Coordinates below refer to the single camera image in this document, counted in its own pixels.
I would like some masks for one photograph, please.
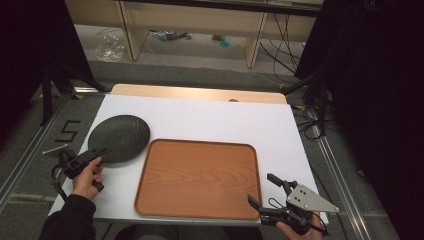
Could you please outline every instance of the plastic bag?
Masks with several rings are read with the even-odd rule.
[[[115,35],[107,33],[102,44],[96,48],[96,58],[105,62],[120,62],[124,54],[124,45]]]

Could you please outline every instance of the small blue object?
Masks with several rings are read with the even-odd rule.
[[[221,45],[221,47],[228,47],[228,46],[230,46],[230,44],[228,42],[226,42],[226,41],[221,41],[219,43],[219,45]]]

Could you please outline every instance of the black sleeve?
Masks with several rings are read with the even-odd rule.
[[[94,203],[79,195],[71,194],[61,211],[50,215],[44,222],[40,240],[93,240],[96,230],[93,226]]]

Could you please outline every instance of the round black disc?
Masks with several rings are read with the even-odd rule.
[[[119,115],[97,125],[88,138],[88,149],[107,148],[102,162],[126,162],[140,154],[150,140],[150,128],[136,116]]]

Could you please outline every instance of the wooden tray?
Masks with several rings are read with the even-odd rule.
[[[256,220],[247,194],[261,200],[252,146],[157,139],[134,205],[141,215]]]

